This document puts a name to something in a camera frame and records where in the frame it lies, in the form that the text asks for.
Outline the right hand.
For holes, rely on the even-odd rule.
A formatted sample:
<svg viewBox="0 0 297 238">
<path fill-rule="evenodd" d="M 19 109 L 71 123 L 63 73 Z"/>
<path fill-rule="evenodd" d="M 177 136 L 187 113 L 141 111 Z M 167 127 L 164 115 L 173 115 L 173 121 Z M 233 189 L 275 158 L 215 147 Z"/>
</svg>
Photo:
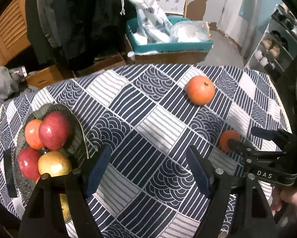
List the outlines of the right hand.
<svg viewBox="0 0 297 238">
<path fill-rule="evenodd" d="M 271 211 L 278 215 L 277 225 L 285 228 L 297 225 L 297 187 L 274 187 Z"/>
</svg>

